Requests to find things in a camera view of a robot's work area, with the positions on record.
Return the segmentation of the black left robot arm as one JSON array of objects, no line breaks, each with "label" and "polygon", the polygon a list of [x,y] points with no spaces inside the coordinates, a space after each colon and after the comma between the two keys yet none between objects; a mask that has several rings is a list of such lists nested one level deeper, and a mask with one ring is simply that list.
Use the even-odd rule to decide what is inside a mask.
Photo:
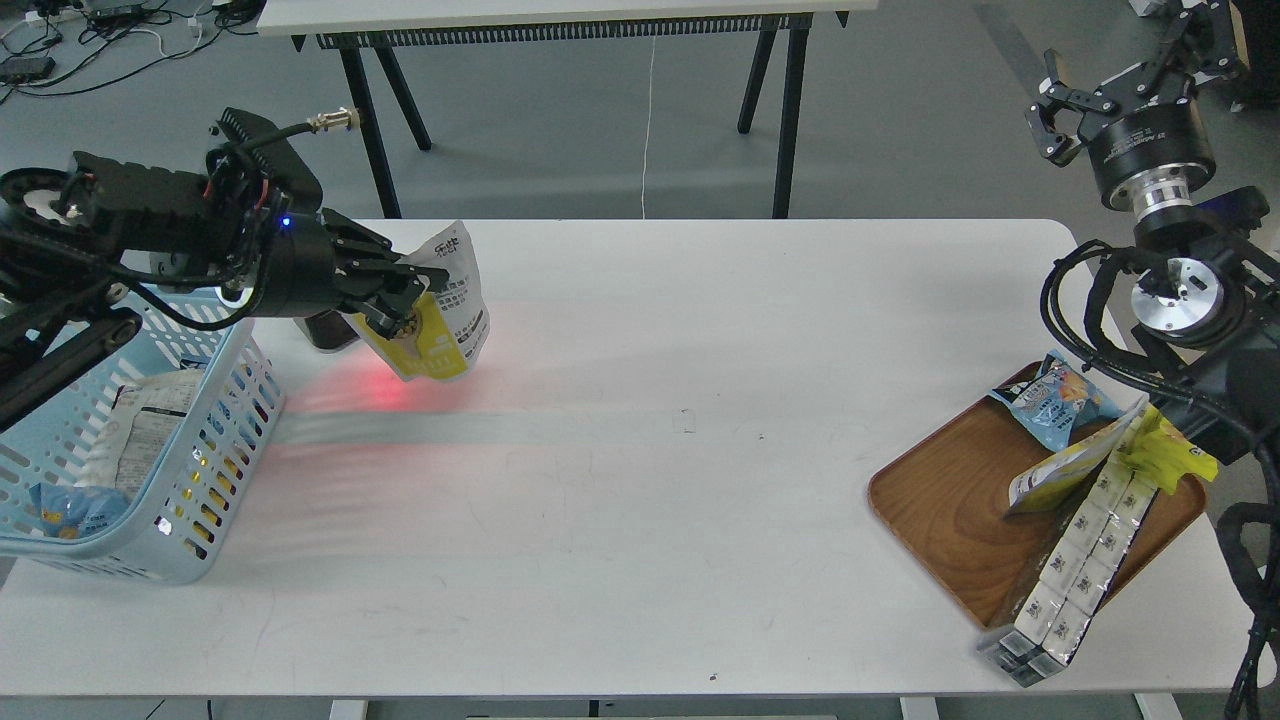
[{"label": "black left robot arm", "polygon": [[291,138],[355,128],[342,108],[280,128],[227,109],[204,173],[77,151],[67,170],[3,176],[3,427],[27,418],[129,343],[137,293],[175,323],[219,331],[247,316],[362,314],[399,334],[447,288],[436,261],[323,208]]}]

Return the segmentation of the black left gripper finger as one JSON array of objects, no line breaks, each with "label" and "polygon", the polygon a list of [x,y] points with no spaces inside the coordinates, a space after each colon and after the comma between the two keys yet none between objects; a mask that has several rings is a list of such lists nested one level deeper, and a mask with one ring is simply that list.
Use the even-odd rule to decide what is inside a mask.
[{"label": "black left gripper finger", "polygon": [[392,249],[381,234],[338,211],[325,213],[325,232],[330,237],[334,272],[425,272]]},{"label": "black left gripper finger", "polygon": [[442,268],[349,268],[348,319],[374,334],[396,338],[413,323],[413,306],[426,293],[447,288],[451,273]]}]

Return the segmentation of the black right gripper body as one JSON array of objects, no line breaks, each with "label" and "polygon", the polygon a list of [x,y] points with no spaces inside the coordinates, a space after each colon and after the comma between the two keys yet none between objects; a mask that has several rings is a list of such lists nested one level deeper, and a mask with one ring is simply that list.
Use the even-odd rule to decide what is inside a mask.
[{"label": "black right gripper body", "polygon": [[1110,210],[1190,205],[1216,172],[1197,86],[1247,70],[1238,19],[1229,1],[1185,1],[1151,58],[1089,91],[1071,87],[1060,55],[1047,50],[1046,77],[1025,111],[1041,156],[1065,167],[1084,152]]}]

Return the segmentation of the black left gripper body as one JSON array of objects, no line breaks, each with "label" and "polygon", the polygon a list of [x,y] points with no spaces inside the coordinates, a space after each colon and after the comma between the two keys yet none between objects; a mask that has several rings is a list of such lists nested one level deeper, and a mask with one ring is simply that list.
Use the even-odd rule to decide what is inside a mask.
[{"label": "black left gripper body", "polygon": [[323,206],[320,183],[291,138],[358,124],[360,114],[347,108],[287,127],[236,108],[218,119],[221,141],[206,156],[206,195],[230,222],[229,243],[216,256],[229,322],[348,313],[348,272],[333,270],[325,232],[333,210]]}]

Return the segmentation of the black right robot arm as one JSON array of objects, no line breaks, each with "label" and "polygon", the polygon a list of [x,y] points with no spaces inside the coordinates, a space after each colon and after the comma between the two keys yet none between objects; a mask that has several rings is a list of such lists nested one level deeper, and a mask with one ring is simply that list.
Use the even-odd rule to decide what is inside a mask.
[{"label": "black right robot arm", "polygon": [[1277,260],[1251,241],[1268,213],[1258,188],[1192,197],[1216,172],[1197,85],[1247,72],[1239,18],[1229,1],[1187,1],[1152,56],[1093,90],[1070,87],[1053,51],[1044,65],[1024,115],[1038,152],[1056,167],[1085,154],[1101,202],[1135,225],[1130,247],[1091,241],[1056,261],[1039,314],[1193,445],[1225,465],[1258,461],[1266,501],[1233,505],[1216,527],[1254,616],[1224,715],[1258,719],[1260,657],[1277,639]]}]

